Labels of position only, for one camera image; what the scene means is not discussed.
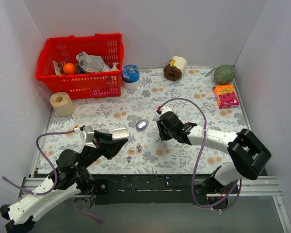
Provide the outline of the white earbud charging case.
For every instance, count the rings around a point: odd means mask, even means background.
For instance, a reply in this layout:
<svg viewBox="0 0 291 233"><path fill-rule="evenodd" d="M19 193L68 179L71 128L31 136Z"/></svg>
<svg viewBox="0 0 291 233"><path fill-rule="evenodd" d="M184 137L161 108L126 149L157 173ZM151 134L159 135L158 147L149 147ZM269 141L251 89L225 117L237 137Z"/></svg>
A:
<svg viewBox="0 0 291 233"><path fill-rule="evenodd" d="M129 138L130 133L127 128L117 128L112 131L112 140Z"/></svg>

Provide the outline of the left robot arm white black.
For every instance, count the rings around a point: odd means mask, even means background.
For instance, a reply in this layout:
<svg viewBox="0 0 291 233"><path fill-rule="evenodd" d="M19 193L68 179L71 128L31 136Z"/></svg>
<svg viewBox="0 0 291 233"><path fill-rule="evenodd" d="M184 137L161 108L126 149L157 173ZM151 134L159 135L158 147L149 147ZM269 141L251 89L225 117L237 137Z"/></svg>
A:
<svg viewBox="0 0 291 233"><path fill-rule="evenodd" d="M1 216L8 220L5 226L7 232L29 232L44 214L75 195L90 195L93 199L96 195L107 194L108 181L95 180L88 167L101 156L113 159L127 143L128 129L102 133L90 126L81 126L70 130L70 133L81 136L82 151L62 151L56 163L50 165L52 172L34 190L17 186L26 196L0 208Z"/></svg>

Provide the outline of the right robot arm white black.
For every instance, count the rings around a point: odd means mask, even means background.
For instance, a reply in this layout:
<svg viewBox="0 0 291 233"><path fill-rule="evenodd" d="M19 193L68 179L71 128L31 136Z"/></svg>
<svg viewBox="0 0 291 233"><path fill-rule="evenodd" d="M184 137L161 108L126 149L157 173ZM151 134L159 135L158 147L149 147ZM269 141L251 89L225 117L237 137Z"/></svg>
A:
<svg viewBox="0 0 291 233"><path fill-rule="evenodd" d="M247 178L256 180L271 158L271 152L249 129L238 133L204 130L195 123L182 123L168 108L158 111L157 126L162 141L174 139L182 144L208 147L229 154L232 161L219 166L200 184L195 184L197 193L220 193L230 183Z"/></svg>

